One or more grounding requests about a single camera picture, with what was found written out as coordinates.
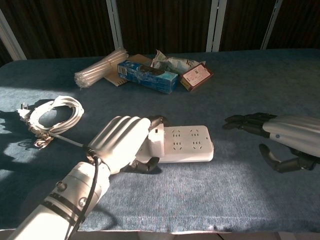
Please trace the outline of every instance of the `robotic arm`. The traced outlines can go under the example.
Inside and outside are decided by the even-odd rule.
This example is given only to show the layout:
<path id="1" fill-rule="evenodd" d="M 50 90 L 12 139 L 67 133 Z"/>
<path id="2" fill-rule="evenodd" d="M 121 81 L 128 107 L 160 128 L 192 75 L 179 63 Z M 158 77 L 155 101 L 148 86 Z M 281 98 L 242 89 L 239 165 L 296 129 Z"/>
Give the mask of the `robotic arm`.
<path id="1" fill-rule="evenodd" d="M 158 157 L 141 163 L 135 155 L 149 132 L 165 122 L 162 116 L 115 117 L 88 146 L 83 146 L 90 163 L 79 162 L 57 182 L 8 240 L 66 240 L 72 237 L 108 190 L 110 175 L 149 173 L 157 166 Z"/>
<path id="2" fill-rule="evenodd" d="M 225 119 L 223 129 L 241 129 L 248 133 L 270 138 L 287 146 L 296 157 L 281 161 L 265 144 L 259 150 L 266 163 L 279 173 L 301 169 L 313 170 L 320 164 L 320 119 L 284 115 L 276 116 L 257 112 L 233 115 Z"/>

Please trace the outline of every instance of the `power strip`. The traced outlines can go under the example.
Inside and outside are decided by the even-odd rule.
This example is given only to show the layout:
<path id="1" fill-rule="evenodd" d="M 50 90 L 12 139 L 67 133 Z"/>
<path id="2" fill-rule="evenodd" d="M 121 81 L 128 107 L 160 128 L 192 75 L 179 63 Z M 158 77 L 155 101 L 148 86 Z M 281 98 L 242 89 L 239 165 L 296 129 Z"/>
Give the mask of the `power strip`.
<path id="1" fill-rule="evenodd" d="M 159 157 L 159 163 L 209 162 L 214 157 L 214 144 L 206 126 L 160 125 L 149 133 L 136 154 L 143 163 L 151 157 Z"/>

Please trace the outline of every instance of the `cardboard box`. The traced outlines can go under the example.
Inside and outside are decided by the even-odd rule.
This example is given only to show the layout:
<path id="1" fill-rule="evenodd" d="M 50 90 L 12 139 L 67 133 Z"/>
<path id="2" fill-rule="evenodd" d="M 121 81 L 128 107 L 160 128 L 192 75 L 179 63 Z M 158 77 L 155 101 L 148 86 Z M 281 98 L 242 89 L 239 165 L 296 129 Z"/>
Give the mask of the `cardboard box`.
<path id="1" fill-rule="evenodd" d="M 126 60 L 118 64 L 119 77 L 170 94 L 179 81 L 178 74 Z"/>
<path id="2" fill-rule="evenodd" d="M 203 63 L 195 66 L 189 71 L 181 75 L 182 85 L 191 92 L 193 89 L 199 87 L 209 78 L 211 78 L 213 72 L 211 72 Z"/>
<path id="3" fill-rule="evenodd" d="M 145 56 L 143 56 L 141 54 L 136 54 L 136 55 L 133 55 L 131 57 L 128 57 L 128 60 L 130 60 L 132 62 L 139 63 L 139 64 L 143 64 L 143 65 L 146 65 L 146 66 L 150 66 L 151 63 L 152 63 L 152 59 L 150 59 L 148 57 L 145 57 Z M 104 78 L 107 79 L 110 83 L 112 83 L 113 85 L 115 85 L 117 87 L 122 85 L 122 84 L 125 84 L 127 82 L 126 79 L 121 78 L 119 76 L 119 74 L 118 74 L 118 66 L 113 69 L 111 74 L 108 74 Z"/>

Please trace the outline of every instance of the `bundle of white straws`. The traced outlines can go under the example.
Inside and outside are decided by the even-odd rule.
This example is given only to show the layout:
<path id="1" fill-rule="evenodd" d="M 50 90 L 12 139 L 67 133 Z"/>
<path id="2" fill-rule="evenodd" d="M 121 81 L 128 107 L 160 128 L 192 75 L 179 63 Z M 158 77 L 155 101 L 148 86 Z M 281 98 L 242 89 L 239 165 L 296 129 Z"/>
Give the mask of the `bundle of white straws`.
<path id="1" fill-rule="evenodd" d="M 74 80 L 80 88 L 88 88 L 98 80 L 112 73 L 113 69 L 118 67 L 128 58 L 127 51 L 119 48 L 97 63 L 87 67 L 86 69 L 76 72 Z"/>

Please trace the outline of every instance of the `blue tablecloth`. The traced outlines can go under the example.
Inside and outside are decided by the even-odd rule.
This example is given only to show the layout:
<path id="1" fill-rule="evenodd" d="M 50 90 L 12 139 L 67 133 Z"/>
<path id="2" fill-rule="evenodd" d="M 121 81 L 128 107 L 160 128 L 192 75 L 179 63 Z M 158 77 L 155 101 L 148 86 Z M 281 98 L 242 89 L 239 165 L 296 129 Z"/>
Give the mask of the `blue tablecloth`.
<path id="1" fill-rule="evenodd" d="M 161 164 L 161 174 L 119 173 L 81 229 L 320 232 L 320 167 L 280 174 L 262 159 L 267 144 L 281 159 L 280 144 L 240 130 L 222 130 L 235 114 L 266 112 L 320 118 L 320 50 L 277 49 L 172 54 L 206 61 L 214 76 L 193 92 L 179 84 L 167 95 L 134 83 L 115 87 L 105 79 L 79 89 L 74 73 L 101 57 L 25 60 L 0 68 L 0 229 L 16 228 L 85 153 L 54 140 L 42 150 L 15 112 L 59 95 L 84 108 L 63 136 L 90 140 L 115 116 L 164 115 L 171 125 L 206 125 L 214 141 L 211 162 Z M 70 109 L 51 111 L 50 124 Z"/>

